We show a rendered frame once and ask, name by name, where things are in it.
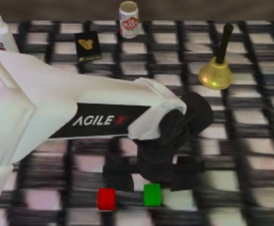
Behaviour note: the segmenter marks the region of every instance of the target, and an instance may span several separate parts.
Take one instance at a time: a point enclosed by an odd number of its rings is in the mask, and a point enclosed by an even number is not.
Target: can top
[[[138,5],[134,1],[124,1],[120,5],[120,10],[124,13],[133,13],[137,9]]]

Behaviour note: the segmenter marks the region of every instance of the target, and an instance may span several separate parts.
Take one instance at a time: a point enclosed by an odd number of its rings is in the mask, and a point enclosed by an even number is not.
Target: black and white checkered cloth
[[[172,193],[163,187],[163,204],[155,208],[143,207],[149,182],[135,174],[135,192],[117,192],[115,212],[97,211],[104,155],[134,162],[128,138],[45,142],[9,178],[0,226],[274,226],[274,22],[232,23],[227,59],[234,83],[213,91],[197,73],[215,55],[224,24],[144,22],[135,39],[124,40],[115,21],[10,23],[22,53],[71,72],[153,78],[177,95],[196,91],[215,121],[176,153],[204,158],[200,185]],[[98,31],[103,59],[77,66],[74,33],[89,30]]]

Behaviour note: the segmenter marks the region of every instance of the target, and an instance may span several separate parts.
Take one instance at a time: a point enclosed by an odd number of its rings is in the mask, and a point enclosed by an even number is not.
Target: cube
[[[99,188],[97,194],[98,210],[113,211],[116,208],[116,191],[114,188]]]
[[[144,185],[144,206],[161,206],[162,194],[160,184]]]

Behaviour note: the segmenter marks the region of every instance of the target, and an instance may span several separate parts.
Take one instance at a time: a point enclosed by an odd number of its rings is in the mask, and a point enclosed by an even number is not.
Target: gold bell
[[[229,69],[225,59],[229,38],[232,34],[233,26],[226,24],[219,53],[205,64],[199,71],[199,81],[207,88],[220,90],[228,88],[233,82],[233,74]]]

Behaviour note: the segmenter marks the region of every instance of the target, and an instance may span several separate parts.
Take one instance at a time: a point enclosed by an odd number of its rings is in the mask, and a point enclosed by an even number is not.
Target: green block
[[[144,185],[144,206],[160,206],[162,194],[160,184]]]

